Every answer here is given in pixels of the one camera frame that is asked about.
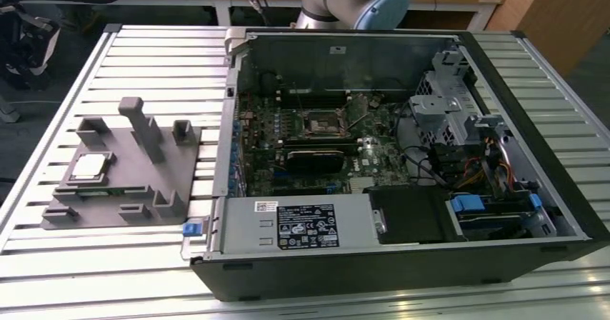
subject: aluminum extrusion table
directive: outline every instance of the aluminum extrusion table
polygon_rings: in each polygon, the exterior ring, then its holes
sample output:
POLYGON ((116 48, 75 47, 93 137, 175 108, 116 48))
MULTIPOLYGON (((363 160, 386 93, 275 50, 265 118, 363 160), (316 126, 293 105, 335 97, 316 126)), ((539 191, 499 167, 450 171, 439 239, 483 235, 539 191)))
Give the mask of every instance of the aluminum extrusion table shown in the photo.
MULTIPOLYGON (((227 304, 213 299, 181 260, 180 226, 41 229, 41 212, 79 144, 79 118, 100 115, 109 126, 128 126, 117 113, 123 96, 145 100, 144 111, 159 126, 189 119, 203 127, 191 216, 208 214, 224 37, 225 28, 201 26, 123 26, 103 34, 0 208, 0 313, 6 319, 610 317, 610 248, 507 284, 227 304)), ((475 37, 598 215, 610 221, 607 129, 527 40, 507 33, 475 37)), ((494 101, 483 96, 494 111, 494 101)), ((204 242, 204 237, 191 241, 191 252, 204 242)))

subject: barcode sticker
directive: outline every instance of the barcode sticker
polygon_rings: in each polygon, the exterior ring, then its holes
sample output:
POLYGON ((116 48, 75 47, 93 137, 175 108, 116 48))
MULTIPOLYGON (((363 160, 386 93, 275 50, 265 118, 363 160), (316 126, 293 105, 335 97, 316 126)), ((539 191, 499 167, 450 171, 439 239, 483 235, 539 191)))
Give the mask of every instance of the barcode sticker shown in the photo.
POLYGON ((255 211, 275 211, 276 208, 276 201, 255 201, 255 211))

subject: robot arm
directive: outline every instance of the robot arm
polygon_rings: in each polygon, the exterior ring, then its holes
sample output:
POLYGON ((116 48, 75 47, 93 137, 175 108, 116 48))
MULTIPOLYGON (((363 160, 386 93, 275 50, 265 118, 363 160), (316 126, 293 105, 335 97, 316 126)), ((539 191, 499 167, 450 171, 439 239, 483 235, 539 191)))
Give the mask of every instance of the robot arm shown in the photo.
POLYGON ((408 0, 303 0, 300 29, 395 29, 408 0))

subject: blue tab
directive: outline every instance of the blue tab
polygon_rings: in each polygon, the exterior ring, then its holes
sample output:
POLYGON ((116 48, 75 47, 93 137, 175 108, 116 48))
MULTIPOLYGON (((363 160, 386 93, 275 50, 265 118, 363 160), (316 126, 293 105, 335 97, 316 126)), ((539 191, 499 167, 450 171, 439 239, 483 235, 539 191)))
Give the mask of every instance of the blue tab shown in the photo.
POLYGON ((484 211, 483 200, 479 195, 458 195, 451 199, 454 212, 484 211))
POLYGON ((534 208, 540 208, 542 207, 542 200, 538 194, 530 194, 530 201, 531 205, 534 205, 534 208))
POLYGON ((181 227, 183 236, 203 236, 203 224, 187 222, 181 227))

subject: circuit board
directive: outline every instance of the circuit board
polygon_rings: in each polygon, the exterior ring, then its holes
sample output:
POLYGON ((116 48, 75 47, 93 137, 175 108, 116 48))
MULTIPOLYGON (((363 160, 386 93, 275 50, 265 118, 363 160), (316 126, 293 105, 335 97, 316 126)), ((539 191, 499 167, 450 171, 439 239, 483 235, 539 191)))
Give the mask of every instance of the circuit board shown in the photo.
POLYGON ((336 108, 300 108, 311 102, 292 97, 292 103, 255 95, 239 99, 244 196, 356 194, 370 186, 407 184, 391 135, 398 104, 358 93, 336 108), (311 167, 320 155, 321 165, 311 167), (296 158, 304 164, 291 165, 296 158))

